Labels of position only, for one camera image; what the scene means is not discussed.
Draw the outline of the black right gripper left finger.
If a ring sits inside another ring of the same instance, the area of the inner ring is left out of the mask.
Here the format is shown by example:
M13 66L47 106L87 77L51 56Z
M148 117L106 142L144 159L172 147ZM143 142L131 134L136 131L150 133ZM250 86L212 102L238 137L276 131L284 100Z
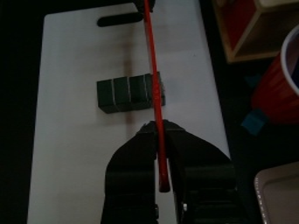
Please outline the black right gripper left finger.
M108 161L100 224L158 224L155 140L155 123L150 122Z

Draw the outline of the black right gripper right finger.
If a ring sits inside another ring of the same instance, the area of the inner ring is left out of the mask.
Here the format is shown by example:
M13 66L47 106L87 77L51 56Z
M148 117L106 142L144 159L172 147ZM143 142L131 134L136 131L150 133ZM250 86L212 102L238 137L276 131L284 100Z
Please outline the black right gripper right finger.
M246 224L228 156L176 123L163 124L178 224Z

